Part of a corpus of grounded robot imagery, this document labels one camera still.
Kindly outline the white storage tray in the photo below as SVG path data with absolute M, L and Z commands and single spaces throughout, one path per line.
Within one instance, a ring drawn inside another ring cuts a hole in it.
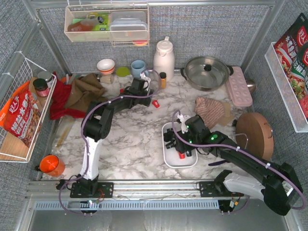
M 170 128 L 172 128 L 172 123 L 165 123 L 162 127 L 162 144 L 163 144 L 163 157 L 164 162 L 167 166 L 171 168 L 189 168 L 196 165 L 198 161 L 198 154 L 196 150 L 192 150 L 192 156 L 185 155 L 185 158 L 180 159 L 180 154 L 176 151 L 174 147 L 167 148 L 168 142 L 164 141 L 164 133 L 166 133 Z

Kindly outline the striped pink cloth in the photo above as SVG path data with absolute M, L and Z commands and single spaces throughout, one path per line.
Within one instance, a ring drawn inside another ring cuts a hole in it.
M 205 126 L 209 129 L 212 129 L 216 124 L 226 126 L 234 119 L 229 103 L 204 97 L 196 98 L 195 103 L 196 114 L 202 118 Z

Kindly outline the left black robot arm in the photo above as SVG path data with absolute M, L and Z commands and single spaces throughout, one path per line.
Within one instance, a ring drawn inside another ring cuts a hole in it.
M 85 180 L 95 180 L 99 175 L 99 142 L 105 139 L 111 129 L 114 114 L 131 109 L 140 104 L 150 106 L 154 90 L 150 89 L 149 77 L 134 78 L 131 86 L 117 97 L 105 102 L 92 101 L 81 124 L 81 136 L 85 141 L 85 151 L 81 176 Z

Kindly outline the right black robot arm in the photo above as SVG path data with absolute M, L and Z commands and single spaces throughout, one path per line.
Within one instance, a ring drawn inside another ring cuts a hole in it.
M 249 174 L 245 177 L 230 170 L 222 171 L 215 178 L 216 189 L 220 193 L 229 191 L 252 196 L 282 216 L 296 209 L 298 199 L 302 200 L 299 209 L 306 207 L 302 186 L 291 165 L 278 165 L 252 155 L 227 135 L 219 131 L 211 132 L 199 115 L 184 116 L 177 110 L 172 118 L 181 125 L 180 130 L 173 128 L 177 151 L 186 153 L 202 150 L 205 154 L 235 164 Z

